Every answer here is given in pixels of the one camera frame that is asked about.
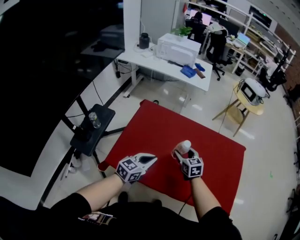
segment red cloth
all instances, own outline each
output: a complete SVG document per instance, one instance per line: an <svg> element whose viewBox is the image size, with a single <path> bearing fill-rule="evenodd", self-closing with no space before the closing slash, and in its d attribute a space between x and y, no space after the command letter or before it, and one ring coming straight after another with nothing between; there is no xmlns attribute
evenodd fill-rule
<svg viewBox="0 0 300 240"><path fill-rule="evenodd" d="M140 182L179 201L191 194L189 181L184 181L178 162L171 151L181 141L190 140L204 161L203 180L230 213L238 189L246 148L186 117L150 101L141 102L106 162L116 168L126 156L145 152L158 160Z"/></svg>

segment white table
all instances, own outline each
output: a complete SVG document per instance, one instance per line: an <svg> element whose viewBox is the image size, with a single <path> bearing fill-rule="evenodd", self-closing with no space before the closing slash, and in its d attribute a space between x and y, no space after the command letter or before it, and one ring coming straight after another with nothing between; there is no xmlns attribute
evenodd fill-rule
<svg viewBox="0 0 300 240"><path fill-rule="evenodd" d="M201 66L205 69L205 72L202 72L205 78L201 79L198 75L195 75L194 77L188 78L184 74L180 72L181 67L170 64L164 59L157 58L155 56L155 46L154 44L150 43L150 48L153 49L153 55L150 57L143 57L142 53L150 51L149 49L145 49L144 51L139 49L138 47L134 47L132 45L131 48L128 48L125 50L124 53L122 53L117 59L123 60L126 62L131 63L131 69L134 70L131 72L131 86L128 88L128 90L124 93L124 97L128 97L130 92L136 87L136 85L144 78L143 75L136 75L136 69L137 65L141 67L145 67L148 69L151 69L153 71L162 73L164 75L168 75L172 78L178 79L184 83L187 83L193 87L200 88L204 91L208 91L210 86L210 78L211 78L211 72L212 72L212 65L197 59L196 63L200 63Z"/></svg>

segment tiled floor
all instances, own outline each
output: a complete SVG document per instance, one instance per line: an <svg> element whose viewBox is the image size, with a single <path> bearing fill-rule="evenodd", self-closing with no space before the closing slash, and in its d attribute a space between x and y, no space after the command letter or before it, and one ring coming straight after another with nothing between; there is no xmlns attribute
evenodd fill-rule
<svg viewBox="0 0 300 240"><path fill-rule="evenodd" d="M231 211L231 218L240 230L244 240L272 239L280 234L286 223L287 198L296 187L297 174L293 165L295 143L295 124L290 108L282 98L283 89L271 93L266 99L265 112L261 116L250 114L239 133L233 138L236 125L223 117L211 119L235 99L233 83L251 76L245 72L242 77L232 75L228 66L225 76L217 81L212 74L207 93L194 90L191 101L183 107L188 86L181 82L159 82L144 80L132 91L130 98L119 95L110 108L116 111L108 130L126 126L144 99L158 100L159 104L180 113L220 134L244 145L244 164L238 192ZM100 160L104 160L120 134L103 138L97 146ZM89 171L69 174L60 181L58 178L45 205L51 207L60 199L100 178L91 158ZM131 201L151 201L161 199L163 205L179 212L182 202L149 189L140 183L129 189ZM196 221L195 210L186 205L182 216Z"/></svg>

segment shoe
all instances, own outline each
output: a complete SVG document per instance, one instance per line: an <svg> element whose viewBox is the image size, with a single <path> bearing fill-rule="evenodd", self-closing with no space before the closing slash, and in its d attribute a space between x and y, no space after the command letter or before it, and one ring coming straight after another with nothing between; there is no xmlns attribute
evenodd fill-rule
<svg viewBox="0 0 300 240"><path fill-rule="evenodd" d="M127 203L128 202L128 194L127 192L121 192L118 196L118 203Z"/></svg>
<svg viewBox="0 0 300 240"><path fill-rule="evenodd" d="M162 207L162 206L163 206L163 203L162 203L160 200L158 200L158 199L155 199L155 200L153 201L153 204L154 204L156 207Z"/></svg>

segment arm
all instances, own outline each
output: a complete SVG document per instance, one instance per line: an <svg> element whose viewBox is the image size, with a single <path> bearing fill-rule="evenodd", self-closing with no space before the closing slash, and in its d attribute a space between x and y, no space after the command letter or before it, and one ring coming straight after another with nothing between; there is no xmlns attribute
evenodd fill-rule
<svg viewBox="0 0 300 240"><path fill-rule="evenodd" d="M92 211L97 211L111 200L121 190L122 186L121 178L113 174L78 190L77 193L89 202Z"/></svg>
<svg viewBox="0 0 300 240"><path fill-rule="evenodd" d="M209 210L215 207L221 207L218 200L201 178L193 178L191 185L195 211L199 221Z"/></svg>

